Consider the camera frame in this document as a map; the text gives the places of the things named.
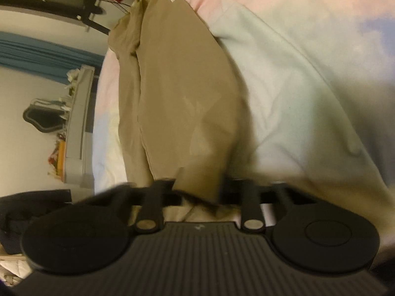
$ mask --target ribbed black surface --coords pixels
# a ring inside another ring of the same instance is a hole
[[[14,288],[20,296],[378,296],[385,290],[367,272],[339,278],[299,272],[263,236],[241,233],[232,222],[167,223],[159,233],[139,236],[100,271],[34,272]]]

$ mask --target curtain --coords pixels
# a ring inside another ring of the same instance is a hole
[[[68,84],[66,73],[82,64],[100,68],[104,56],[59,44],[0,32],[0,66]]]

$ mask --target bed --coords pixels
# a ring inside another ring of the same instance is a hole
[[[186,1],[246,87],[254,141],[238,145],[230,173],[286,180],[363,215],[380,232],[377,262],[393,256],[395,0]],[[118,78],[108,50],[95,106],[95,193],[126,182]],[[167,220],[188,208],[167,211]],[[237,220],[238,212],[208,216],[201,207],[189,220],[197,219]]]

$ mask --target pastel tie-dye bedsheet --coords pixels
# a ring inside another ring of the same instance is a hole
[[[234,176],[286,180],[372,221],[394,244],[395,0],[187,0],[246,99]],[[126,181],[109,50],[95,108],[95,192]]]

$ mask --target round metal bolt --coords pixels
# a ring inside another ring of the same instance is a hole
[[[142,230],[151,230],[157,226],[157,223],[151,219],[143,219],[143,220],[140,220],[136,224],[136,226],[137,226],[137,228],[142,229]]]
[[[244,227],[251,230],[261,229],[264,223],[258,219],[248,219],[244,222]]]

